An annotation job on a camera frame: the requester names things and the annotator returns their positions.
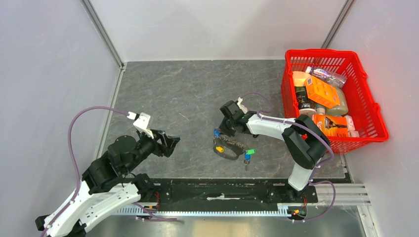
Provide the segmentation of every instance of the orange label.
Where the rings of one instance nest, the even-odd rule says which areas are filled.
[[[309,77],[305,81],[305,87],[307,89],[307,97],[314,102],[326,106],[327,108],[340,104],[336,88],[317,77]]]
[[[329,115],[313,115],[313,122],[319,129],[329,137],[348,137],[348,125],[346,118],[329,116]]]

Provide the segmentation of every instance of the white bottle cap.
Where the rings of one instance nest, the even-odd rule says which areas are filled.
[[[308,66],[308,67],[305,69],[305,73],[310,73],[310,71],[311,71],[311,67],[310,67],[310,66]]]

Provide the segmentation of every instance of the red basket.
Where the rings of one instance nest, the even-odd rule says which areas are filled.
[[[281,93],[286,118],[299,116],[292,71],[304,71],[307,66],[321,67],[348,78],[342,90],[348,103],[348,114],[352,116],[360,137],[328,137],[334,153],[344,154],[371,142],[388,140],[380,107],[367,84],[367,74],[358,55],[352,51],[306,49],[288,50],[285,53]]]

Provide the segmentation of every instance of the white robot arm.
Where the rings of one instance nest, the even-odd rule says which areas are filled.
[[[310,176],[316,163],[326,153],[327,148],[317,138],[301,129],[301,125],[312,130],[328,145],[330,141],[306,115],[298,118],[275,118],[248,111],[239,98],[229,101],[220,108],[224,119],[219,131],[227,136],[234,136],[235,132],[266,135],[285,141],[294,161],[293,172],[288,179],[288,185],[297,197],[308,185]]]
[[[55,212],[35,220],[39,231],[46,232],[48,237],[84,237],[125,205],[151,201],[155,190],[147,174],[137,174],[131,182],[121,185],[123,176],[150,154],[169,157],[180,139],[167,136],[164,131],[148,129],[151,117],[145,113],[129,112],[128,118],[135,120],[133,125],[139,140],[128,135],[117,138],[82,174],[76,198],[72,200],[77,189]]]

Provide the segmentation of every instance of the white wall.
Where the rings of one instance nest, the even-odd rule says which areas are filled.
[[[1,236],[39,236],[34,220],[75,187],[74,115],[109,105],[118,68],[78,0],[0,3]],[[79,169],[93,160],[105,112],[76,122]]]
[[[91,0],[124,61],[283,59],[320,47],[345,0]]]
[[[382,236],[418,236],[419,2],[356,1],[331,48],[358,53],[390,139],[348,154]]]

